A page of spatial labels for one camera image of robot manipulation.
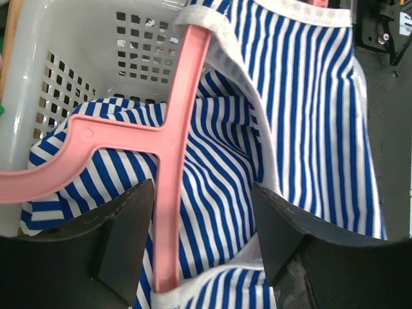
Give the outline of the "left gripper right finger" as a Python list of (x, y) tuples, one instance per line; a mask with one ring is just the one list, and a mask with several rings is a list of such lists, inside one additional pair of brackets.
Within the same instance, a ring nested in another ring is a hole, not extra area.
[(410, 308), (411, 240), (340, 228), (255, 183), (263, 265), (278, 308)]

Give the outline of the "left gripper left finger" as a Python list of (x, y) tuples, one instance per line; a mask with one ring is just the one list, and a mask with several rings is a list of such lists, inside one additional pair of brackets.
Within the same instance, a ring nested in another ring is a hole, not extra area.
[(152, 181), (35, 236), (1, 238), (2, 308), (131, 308), (154, 204)]

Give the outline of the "pink hanger with striped top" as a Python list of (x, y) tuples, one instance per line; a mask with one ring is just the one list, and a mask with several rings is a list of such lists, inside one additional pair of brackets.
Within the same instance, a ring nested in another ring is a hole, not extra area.
[(151, 221), (156, 223), (157, 278), (177, 282), (178, 198), (183, 152), (210, 32), (190, 27), (174, 81), (138, 85), (171, 106), (161, 127), (85, 115), (68, 122), (68, 137), (49, 163), (26, 170), (32, 142), (35, 96), (49, 47), (94, 79), (92, 95), (105, 88), (98, 65), (114, 74), (114, 13), (132, 10), (172, 21), (178, 9), (165, 1), (25, 1), (20, 13), (3, 97), (1, 118), (1, 203), (9, 207), (43, 198), (78, 176), (99, 149), (140, 151), (159, 157), (156, 181), (146, 180), (125, 194), (69, 223), (36, 237), (1, 238), (1, 307), (46, 301), (87, 307), (133, 303)]

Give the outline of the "blue white striped tank top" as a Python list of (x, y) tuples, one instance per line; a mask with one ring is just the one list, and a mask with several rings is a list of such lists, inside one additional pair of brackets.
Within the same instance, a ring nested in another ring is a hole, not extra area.
[[(135, 308), (278, 308), (258, 250), (261, 182), (341, 228), (385, 239), (355, 79), (350, 12), (301, 1), (185, 1), (173, 24), (212, 32), (183, 167), (179, 288), (153, 288), (148, 237)], [(75, 114), (158, 127), (165, 102), (114, 94)]]

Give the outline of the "white perforated plastic basket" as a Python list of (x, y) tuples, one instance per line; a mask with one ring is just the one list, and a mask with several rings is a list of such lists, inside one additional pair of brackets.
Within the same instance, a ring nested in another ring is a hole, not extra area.
[[(210, 33), (173, 24), (185, 1), (24, 1), (1, 98), (1, 235), (23, 203), (72, 182), (103, 149), (158, 159), (153, 235), (178, 234), (186, 139)], [(167, 103), (158, 127), (76, 115), (121, 94)]]

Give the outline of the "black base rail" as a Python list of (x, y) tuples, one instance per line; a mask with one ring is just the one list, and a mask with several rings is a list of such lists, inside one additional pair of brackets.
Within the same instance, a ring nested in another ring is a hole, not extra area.
[(400, 15), (411, 1), (331, 1), (329, 7), (351, 10), (355, 46), (389, 55), (397, 66), (411, 45), (411, 35), (400, 34)]

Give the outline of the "wooden clothes rack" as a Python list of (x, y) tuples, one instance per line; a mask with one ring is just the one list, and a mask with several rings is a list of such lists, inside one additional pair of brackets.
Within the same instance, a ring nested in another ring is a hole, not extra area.
[(8, 67), (12, 56), (15, 33), (23, 3), (23, 0), (11, 0), (8, 2), (8, 13), (3, 44), (3, 66), (1, 70), (1, 98), (3, 97), (3, 94), (5, 92)]

